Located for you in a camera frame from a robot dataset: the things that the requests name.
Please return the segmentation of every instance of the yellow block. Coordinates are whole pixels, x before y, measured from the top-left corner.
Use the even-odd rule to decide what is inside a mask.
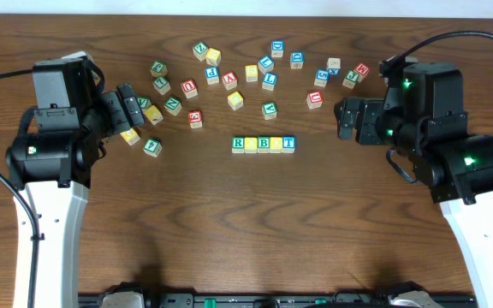
[[[245,137],[245,153],[258,152],[258,138]]]
[[[270,153],[281,153],[282,150],[282,137],[270,138]]]
[[[258,67],[256,65],[246,65],[245,71],[246,71],[246,76],[258,77]]]

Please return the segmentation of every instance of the toy block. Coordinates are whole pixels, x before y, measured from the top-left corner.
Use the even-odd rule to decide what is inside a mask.
[[[142,109],[142,111],[150,108],[151,100],[149,98],[138,97],[138,105]]]
[[[281,153],[294,153],[296,150],[296,137],[282,137]]]
[[[256,137],[245,138],[245,153],[249,153],[249,154],[258,153],[258,138]]]
[[[140,136],[136,133],[134,128],[127,130],[127,132],[122,132],[121,136],[127,141],[128,145],[133,145],[140,140]]]
[[[146,142],[146,145],[144,145],[144,152],[147,155],[157,157],[159,156],[159,153],[161,153],[161,150],[163,147],[161,146],[161,143],[159,141],[156,141],[154,139],[148,139]]]
[[[315,86],[326,86],[329,80],[329,71],[326,69],[318,69],[315,75]]]
[[[178,116],[181,110],[181,103],[178,98],[169,98],[164,104],[164,108],[173,116]]]
[[[160,61],[155,61],[150,68],[151,75],[155,78],[164,77],[167,74],[167,65]]]
[[[326,62],[326,70],[329,71],[330,75],[338,75],[340,73],[342,66],[340,58],[329,58]]]
[[[184,91],[186,98],[197,96],[197,86],[193,80],[186,80],[181,83],[181,90]]]
[[[237,110],[243,106],[243,97],[238,91],[228,95],[228,104],[232,110]]]
[[[349,89],[353,89],[355,86],[355,82],[359,80],[359,73],[354,71],[347,72],[346,78],[343,80],[342,85],[348,87]]]
[[[218,72],[218,68],[205,68],[205,75],[206,82],[208,82],[209,85],[220,82],[220,73]]]
[[[290,54],[290,68],[302,68],[304,66],[304,54],[295,51]]]
[[[282,57],[284,54],[284,41],[271,42],[271,57]]]
[[[206,59],[206,54],[209,52],[209,46],[203,42],[198,42],[193,46],[193,55],[197,57],[199,61]]]
[[[258,69],[262,74],[269,73],[275,67],[275,63],[270,56],[264,56],[258,61]]]
[[[323,94],[319,91],[310,92],[306,101],[309,109],[319,108],[323,104]]]
[[[201,115],[200,110],[189,111],[189,126],[192,128],[200,128],[203,127],[203,116]]]
[[[282,151],[282,137],[270,138],[270,153],[281,153]]]
[[[214,48],[209,48],[209,51],[206,53],[206,63],[212,66],[218,66],[220,60],[222,60],[222,52]]]
[[[231,152],[232,153],[245,152],[245,139],[243,137],[233,137],[233,139],[231,140]]]
[[[246,82],[258,81],[258,69],[256,68],[256,65],[246,65],[245,73]]]
[[[262,105],[262,113],[265,120],[275,119],[277,117],[277,106],[275,102],[269,102]]]
[[[264,76],[264,82],[262,82],[262,89],[273,91],[275,90],[276,83],[277,83],[277,75],[273,73],[267,73]]]
[[[157,90],[161,95],[164,95],[170,90],[170,83],[164,77],[159,77],[155,79],[153,81],[153,86],[155,87],[155,90]]]
[[[233,72],[228,72],[222,76],[222,83],[226,90],[231,90],[237,86],[237,76]]]
[[[258,153],[270,152],[270,137],[258,137]]]
[[[368,75],[370,69],[365,64],[359,63],[353,71],[359,74],[359,81],[357,82],[361,82]]]
[[[155,106],[150,106],[148,109],[144,110],[144,116],[146,116],[153,125],[159,123],[163,119],[163,114],[161,114],[161,111]]]

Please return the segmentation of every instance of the wood grain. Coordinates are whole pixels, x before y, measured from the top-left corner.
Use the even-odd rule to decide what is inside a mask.
[[[130,82],[160,110],[164,99],[149,72],[168,64],[178,116],[163,112],[143,140],[162,140],[158,158],[120,137],[96,163],[80,244],[80,290],[100,292],[121,281],[185,287],[210,293],[325,293],[413,280],[434,292],[472,291],[459,247],[438,206],[422,186],[409,186],[385,162],[385,147],[336,137],[334,102],[381,97],[377,63],[432,35],[453,30],[493,32],[493,21],[366,18],[216,18],[176,16],[0,15],[0,73],[34,62],[90,52],[107,89]],[[276,90],[245,82],[244,67],[284,39]],[[192,53],[204,40],[222,51],[220,72],[233,70],[245,106],[234,112],[222,84],[208,86],[206,63]],[[291,51],[306,54],[291,70]],[[309,110],[306,94],[328,57],[342,74],[322,90],[323,107]],[[493,133],[493,42],[456,38],[417,53],[422,61],[454,62],[465,81],[473,133]],[[344,71],[363,62],[368,77],[350,91]],[[199,96],[179,84],[194,78]],[[275,100],[277,119],[261,105]],[[21,112],[34,105],[31,76],[0,80],[0,170]],[[201,109],[192,130],[187,111]],[[293,155],[232,155],[234,135],[292,134]],[[12,303],[15,209],[0,185],[0,306]]]

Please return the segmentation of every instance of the black cable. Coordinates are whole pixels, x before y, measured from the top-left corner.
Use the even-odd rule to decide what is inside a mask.
[[[32,69],[23,69],[21,71],[4,73],[4,74],[0,74],[0,79],[8,78],[8,77],[14,77],[14,76],[20,76],[22,74],[31,74],[32,71],[33,71]]]
[[[27,205],[26,200],[18,193],[18,191],[13,187],[13,185],[5,179],[3,175],[0,174],[0,181],[9,189],[18,202],[22,205],[22,208],[27,214],[27,217],[32,224],[32,264],[30,268],[30,286],[27,295],[27,307],[33,308],[33,303],[35,300],[35,278],[37,277],[38,271],[38,255],[39,255],[39,223],[37,218],[32,212],[32,209]]]

